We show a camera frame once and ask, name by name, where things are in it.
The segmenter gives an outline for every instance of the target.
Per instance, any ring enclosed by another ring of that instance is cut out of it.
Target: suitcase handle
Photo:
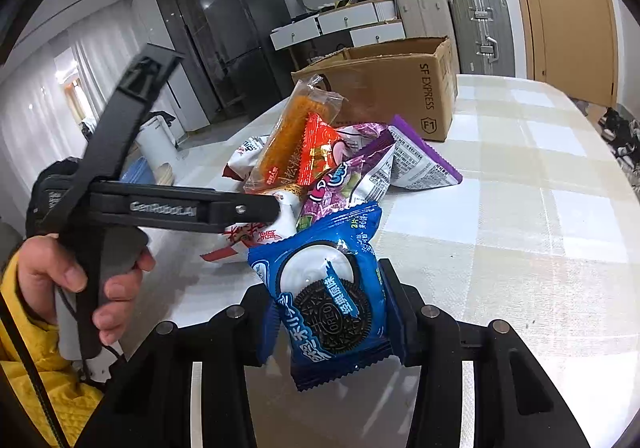
[[[493,57],[489,57],[489,62],[497,62],[498,61],[498,41],[490,36],[487,36],[486,39],[491,43],[491,46],[494,48]]]

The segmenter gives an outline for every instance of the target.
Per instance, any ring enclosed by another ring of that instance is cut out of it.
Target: white tablecloth
[[[640,205],[586,118],[561,92],[527,80],[459,76],[447,141],[434,147],[459,186],[391,189],[373,246],[402,282],[459,320],[511,323],[558,387],[593,448],[608,448],[640,406]],[[178,183],[237,189],[220,177],[248,136],[268,134],[282,104],[227,142],[190,151]],[[245,264],[199,258],[210,237],[152,230],[158,266],[123,345],[160,320],[209,320],[259,279]],[[299,393],[287,339],[246,370],[259,446],[402,447],[418,370],[389,358]],[[462,446],[472,446],[465,364]]]

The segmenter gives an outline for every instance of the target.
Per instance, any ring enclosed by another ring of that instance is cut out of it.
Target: metal screw
[[[511,327],[509,327],[509,324],[507,322],[505,322],[504,320],[496,320],[494,322],[494,330],[497,333],[506,334],[506,333],[509,332],[510,329],[511,329]]]
[[[160,322],[156,325],[156,332],[161,335],[169,334],[174,330],[174,324],[172,322]]]
[[[427,318],[435,318],[440,314],[440,310],[434,305],[425,305],[420,309],[420,313],[422,313],[422,316],[426,316]]]
[[[229,318],[241,318],[244,314],[244,307],[241,305],[232,305],[226,309],[226,315]]]

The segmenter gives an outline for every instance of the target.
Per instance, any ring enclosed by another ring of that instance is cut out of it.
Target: yellow sleeve
[[[16,291],[17,265],[18,254],[14,255],[6,268],[0,291],[40,373],[66,438],[73,445],[100,402],[102,393],[92,386],[79,383],[69,362],[60,356],[58,328],[45,322],[32,320],[25,313]],[[2,324],[0,324],[0,351],[3,351],[0,352],[0,360],[2,360],[0,365],[16,396],[46,441],[51,446],[56,446],[31,381]]]

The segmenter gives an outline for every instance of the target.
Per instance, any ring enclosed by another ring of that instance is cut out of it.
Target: silver suitcase
[[[407,38],[448,36],[452,43],[455,73],[460,72],[456,34],[449,0],[396,0]]]
[[[463,74],[515,76],[506,0],[449,0]]]

